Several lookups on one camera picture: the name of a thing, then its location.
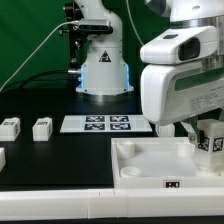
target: robot body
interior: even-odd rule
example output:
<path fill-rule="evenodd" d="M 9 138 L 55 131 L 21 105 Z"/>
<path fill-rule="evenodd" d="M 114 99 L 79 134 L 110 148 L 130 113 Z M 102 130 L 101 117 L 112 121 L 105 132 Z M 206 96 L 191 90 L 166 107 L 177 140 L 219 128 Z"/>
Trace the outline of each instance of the robot body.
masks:
<path fill-rule="evenodd" d="M 110 35 L 89 37 L 88 55 L 81 69 L 82 83 L 77 92 L 89 99 L 107 101 L 133 91 L 128 65 L 122 58 L 121 19 L 106 10 L 102 0 L 77 0 L 76 3 L 85 19 L 109 20 L 113 28 Z"/>

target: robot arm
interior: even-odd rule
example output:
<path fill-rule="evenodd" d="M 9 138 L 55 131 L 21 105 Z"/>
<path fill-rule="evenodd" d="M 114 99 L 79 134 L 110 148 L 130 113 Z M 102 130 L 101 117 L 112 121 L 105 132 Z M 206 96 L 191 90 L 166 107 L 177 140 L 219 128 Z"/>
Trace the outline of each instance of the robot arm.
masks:
<path fill-rule="evenodd" d="M 141 49 L 142 61 L 151 63 L 141 78 L 143 113 L 159 125 L 224 106 L 224 2 L 168 3 L 171 29 Z"/>

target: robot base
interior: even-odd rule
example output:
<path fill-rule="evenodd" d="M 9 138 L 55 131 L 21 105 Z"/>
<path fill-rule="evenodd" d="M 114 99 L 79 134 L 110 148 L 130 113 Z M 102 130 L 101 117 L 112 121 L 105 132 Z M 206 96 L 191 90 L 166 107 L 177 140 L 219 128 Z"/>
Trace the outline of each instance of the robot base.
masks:
<path fill-rule="evenodd" d="M 79 91 L 77 91 L 77 89 L 76 89 L 76 95 L 85 100 L 107 103 L 107 102 L 120 101 L 120 100 L 125 99 L 128 96 L 133 96 L 134 88 L 130 87 L 128 89 L 128 91 L 121 93 L 121 94 L 116 94 L 116 95 L 94 95 L 94 94 L 88 94 L 85 92 L 81 92 L 80 89 L 79 89 Z"/>

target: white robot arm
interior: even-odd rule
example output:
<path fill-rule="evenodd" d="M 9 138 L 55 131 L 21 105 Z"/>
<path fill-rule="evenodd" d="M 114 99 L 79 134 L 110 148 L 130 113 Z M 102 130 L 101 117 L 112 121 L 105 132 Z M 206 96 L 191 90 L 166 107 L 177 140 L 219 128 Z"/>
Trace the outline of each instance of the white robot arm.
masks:
<path fill-rule="evenodd" d="M 113 33 L 89 36 L 88 54 L 82 65 L 82 84 L 76 89 L 84 97 L 96 101 L 116 100 L 133 91 L 129 84 L 129 68 L 122 58 L 122 21 L 107 10 L 102 0 L 76 0 L 84 19 L 106 20 Z"/>
<path fill-rule="evenodd" d="M 167 125 L 224 106 L 224 1 L 146 0 L 171 29 L 143 46 L 142 107 Z"/>

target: black and white sticker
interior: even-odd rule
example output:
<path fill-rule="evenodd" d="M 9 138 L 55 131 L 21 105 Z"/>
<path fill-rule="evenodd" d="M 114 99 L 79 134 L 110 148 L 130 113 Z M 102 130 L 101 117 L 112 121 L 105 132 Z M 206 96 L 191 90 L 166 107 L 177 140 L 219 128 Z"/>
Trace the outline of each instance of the black and white sticker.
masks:
<path fill-rule="evenodd" d="M 105 122 L 105 116 L 87 116 L 86 122 Z"/>
<path fill-rule="evenodd" d="M 99 62 L 111 62 L 110 56 L 108 55 L 106 51 L 103 53 Z"/>
<path fill-rule="evenodd" d="M 110 116 L 110 122 L 129 122 L 128 116 Z"/>
<path fill-rule="evenodd" d="M 127 131 L 131 130 L 131 125 L 129 123 L 110 124 L 110 129 L 112 131 Z"/>
<path fill-rule="evenodd" d="M 86 124 L 85 131 L 104 131 L 105 124 Z"/>
<path fill-rule="evenodd" d="M 199 144 L 198 148 L 208 152 L 209 151 L 209 143 L 210 143 L 209 138 L 205 138 L 205 142 L 202 144 Z"/>
<path fill-rule="evenodd" d="M 223 148 L 223 138 L 215 138 L 213 152 L 220 152 Z"/>

